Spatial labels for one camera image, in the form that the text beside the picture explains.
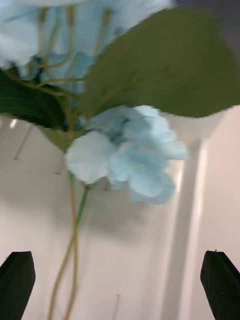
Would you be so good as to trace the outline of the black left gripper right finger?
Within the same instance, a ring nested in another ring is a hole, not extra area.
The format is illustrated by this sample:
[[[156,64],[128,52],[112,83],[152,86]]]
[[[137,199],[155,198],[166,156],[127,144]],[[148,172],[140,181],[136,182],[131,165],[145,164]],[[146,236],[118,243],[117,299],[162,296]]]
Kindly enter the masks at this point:
[[[240,272],[224,252],[205,252],[200,281],[216,320],[240,319]]]

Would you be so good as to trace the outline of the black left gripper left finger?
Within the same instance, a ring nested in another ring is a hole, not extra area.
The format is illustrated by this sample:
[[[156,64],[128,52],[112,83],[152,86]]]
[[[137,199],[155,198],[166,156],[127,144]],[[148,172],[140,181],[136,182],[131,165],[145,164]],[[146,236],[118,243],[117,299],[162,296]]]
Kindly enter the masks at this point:
[[[20,320],[36,280],[30,251],[12,252],[0,266],[0,320]]]

